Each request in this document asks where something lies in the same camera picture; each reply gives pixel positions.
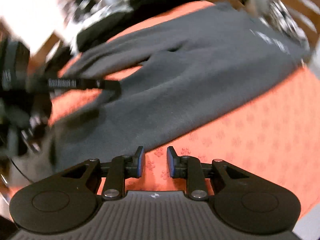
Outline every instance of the gray ribbed panel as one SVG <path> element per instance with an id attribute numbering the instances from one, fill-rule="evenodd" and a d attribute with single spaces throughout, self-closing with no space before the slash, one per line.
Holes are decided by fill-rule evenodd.
<path id="1" fill-rule="evenodd" d="M 12 240 L 298 240 L 293 233 L 252 236 L 218 220 L 207 203 L 186 198 L 181 191 L 129 191 L 119 201 L 105 202 L 81 228 L 52 236 L 19 231 Z"/>

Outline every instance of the orange mat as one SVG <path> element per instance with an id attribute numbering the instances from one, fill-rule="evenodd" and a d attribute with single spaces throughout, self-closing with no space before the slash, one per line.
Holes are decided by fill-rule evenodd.
<path id="1" fill-rule="evenodd" d="M 113 39 L 184 14 L 212 6 L 192 2 L 123 31 Z M 75 61 L 73 59 L 61 74 Z M 122 79 L 139 67 L 108 76 Z M 94 100 L 99 90 L 70 91 L 53 101 L 51 123 Z M 191 155 L 210 163 L 220 158 L 294 192 L 303 216 L 320 202 L 320 82 L 300 68 L 269 92 L 188 133 L 146 153 L 141 179 L 128 179 L 126 189 L 183 190 L 183 180 L 173 180 L 166 164 L 166 147 L 178 155 Z"/>

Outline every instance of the wire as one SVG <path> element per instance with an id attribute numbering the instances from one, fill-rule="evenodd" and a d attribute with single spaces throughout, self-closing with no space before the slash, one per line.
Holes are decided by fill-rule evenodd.
<path id="1" fill-rule="evenodd" d="M 9 160 L 12 162 L 13 166 L 15 166 L 15 168 L 20 172 L 20 174 L 21 174 L 25 179 L 27 179 L 31 184 L 34 183 L 31 179 L 28 179 L 28 177 L 22 173 L 22 171 L 17 167 L 17 165 L 13 162 L 13 160 L 12 160 L 11 158 L 9 158 Z"/>

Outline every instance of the black fabric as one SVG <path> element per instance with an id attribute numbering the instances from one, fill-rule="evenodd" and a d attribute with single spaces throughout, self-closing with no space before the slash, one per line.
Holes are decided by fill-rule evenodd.
<path id="1" fill-rule="evenodd" d="M 192 1 L 199 0 L 130 0 L 132 12 L 116 12 L 81 31 L 77 35 L 78 50 L 87 51 L 130 26 Z"/>
<path id="2" fill-rule="evenodd" d="M 61 171 L 131 155 L 139 145 L 152 150 L 261 95 L 306 53 L 228 4 L 119 37 L 84 53 L 65 76 L 103 77 L 146 60 L 143 67 L 121 80 L 117 100 L 103 91 L 58 121 L 40 156 L 52 158 L 53 144 Z"/>

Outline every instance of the triangular cutout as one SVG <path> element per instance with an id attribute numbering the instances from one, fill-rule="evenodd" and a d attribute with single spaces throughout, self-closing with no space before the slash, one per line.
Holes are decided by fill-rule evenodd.
<path id="1" fill-rule="evenodd" d="M 88 165 L 82 165 L 80 167 L 75 168 L 72 171 L 69 171 L 67 174 L 63 175 L 65 178 L 73 178 L 73 179 L 80 179 L 85 171 L 87 170 Z"/>
<path id="2" fill-rule="evenodd" d="M 232 179 L 245 179 L 248 178 L 248 176 L 244 175 L 243 173 L 230 168 L 229 166 L 225 166 L 225 170 L 228 173 L 229 177 Z"/>

